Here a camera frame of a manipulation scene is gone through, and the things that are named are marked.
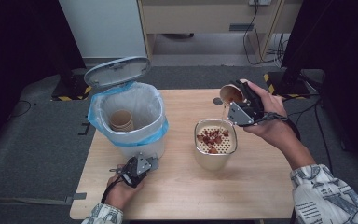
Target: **gray floor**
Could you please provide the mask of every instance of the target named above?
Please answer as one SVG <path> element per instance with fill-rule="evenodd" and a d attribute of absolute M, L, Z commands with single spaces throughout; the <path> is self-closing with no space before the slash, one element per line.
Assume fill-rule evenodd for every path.
<path fill-rule="evenodd" d="M 158 89 L 220 88 L 241 77 L 266 87 L 263 75 L 279 71 L 275 63 L 248 64 L 238 36 L 226 36 L 219 44 L 224 54 L 211 49 L 221 43 L 223 35 L 195 35 L 191 39 L 159 36 L 152 60 L 154 65 L 139 81 Z M 0 203 L 0 223 L 79 223 L 69 217 L 70 204 L 65 198 L 76 193 L 86 161 L 93 127 L 87 130 L 86 115 L 90 100 L 55 102 L 50 95 L 59 80 L 48 77 L 25 88 L 21 102 L 0 135 L 0 198 L 53 200 L 62 205 Z M 313 105 L 318 96 L 285 103 L 289 114 Z M 342 151 L 340 141 L 325 111 L 317 107 L 335 175 L 358 192 L 358 155 Z M 296 121 L 299 115 L 291 116 Z M 328 164 L 321 132 L 314 111 L 304 113 L 298 121 L 303 143 L 319 163 Z M 202 224 L 238 224 L 245 221 L 204 221 Z M 288 220 L 266 220 L 268 224 Z"/>

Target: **small cup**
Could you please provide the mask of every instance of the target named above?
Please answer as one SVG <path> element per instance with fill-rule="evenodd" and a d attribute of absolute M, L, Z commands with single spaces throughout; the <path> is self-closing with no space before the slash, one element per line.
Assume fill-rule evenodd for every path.
<path fill-rule="evenodd" d="M 130 132 L 133 130 L 132 114 L 128 110 L 118 110 L 110 117 L 109 124 L 115 132 Z"/>
<path fill-rule="evenodd" d="M 231 102 L 243 102 L 245 101 L 245 97 L 243 93 L 238 87 L 233 84 L 228 84 L 223 86 L 220 89 L 220 99 L 226 105 L 229 105 Z"/>

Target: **hand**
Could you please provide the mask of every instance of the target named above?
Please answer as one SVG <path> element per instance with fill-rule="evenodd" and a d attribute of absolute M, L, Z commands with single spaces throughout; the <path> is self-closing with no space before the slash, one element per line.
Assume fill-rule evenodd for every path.
<path fill-rule="evenodd" d="M 119 177 L 118 174 L 109 178 L 107 186 L 109 186 L 113 181 Z M 132 199 L 132 197 L 144 186 L 144 181 L 138 184 L 136 189 L 128 186 L 125 182 L 120 181 L 110 190 L 109 194 L 106 197 L 105 203 L 114 206 L 120 210 L 123 210 L 126 204 Z"/>
<path fill-rule="evenodd" d="M 248 81 L 248 85 L 260 96 L 266 113 L 275 112 L 284 117 L 287 116 L 286 110 L 283 107 L 282 97 L 273 96 L 250 81 Z M 283 139 L 296 138 L 293 130 L 284 121 L 278 119 L 262 121 L 257 125 L 248 126 L 243 129 L 248 133 L 253 133 L 263 138 L 266 142 L 275 147 L 277 147 Z"/>
<path fill-rule="evenodd" d="M 248 81 L 248 85 L 260 96 L 265 112 L 275 112 L 287 117 L 281 97 L 271 95 L 252 82 Z M 292 128 L 282 120 L 266 120 L 243 129 L 248 133 L 253 133 L 263 138 L 266 142 L 278 148 L 293 170 L 316 163 L 308 149 L 297 139 Z"/>

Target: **trash can lid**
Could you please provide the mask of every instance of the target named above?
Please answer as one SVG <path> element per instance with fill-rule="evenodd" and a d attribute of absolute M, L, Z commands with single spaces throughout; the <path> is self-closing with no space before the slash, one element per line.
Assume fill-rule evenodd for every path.
<path fill-rule="evenodd" d="M 149 70 L 150 61 L 146 57 L 128 57 L 91 68 L 84 80 L 92 88 L 104 88 L 135 80 Z"/>

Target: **patterned sleeve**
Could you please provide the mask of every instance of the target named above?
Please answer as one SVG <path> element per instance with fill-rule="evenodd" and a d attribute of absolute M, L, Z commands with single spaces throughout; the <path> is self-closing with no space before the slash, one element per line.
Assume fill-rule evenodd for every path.
<path fill-rule="evenodd" d="M 299 223 L 358 223 L 357 193 L 326 166 L 298 168 L 291 180 Z"/>
<path fill-rule="evenodd" d="M 121 224 L 123 212 L 113 206 L 98 203 L 82 224 Z"/>

